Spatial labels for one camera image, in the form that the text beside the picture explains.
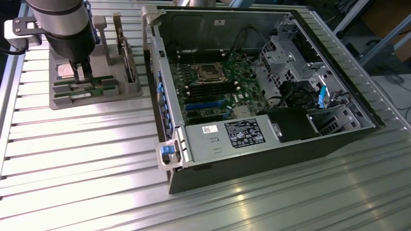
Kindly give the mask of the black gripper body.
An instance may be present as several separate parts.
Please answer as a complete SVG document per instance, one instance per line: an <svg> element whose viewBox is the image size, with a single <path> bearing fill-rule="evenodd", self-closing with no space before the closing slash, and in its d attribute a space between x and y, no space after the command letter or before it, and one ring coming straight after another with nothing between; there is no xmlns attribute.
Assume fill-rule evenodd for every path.
<svg viewBox="0 0 411 231"><path fill-rule="evenodd" d="M60 57L68 59L74 65L84 65L89 62L89 55L96 44L92 33L78 33L73 36L45 34L45 38Z"/></svg>

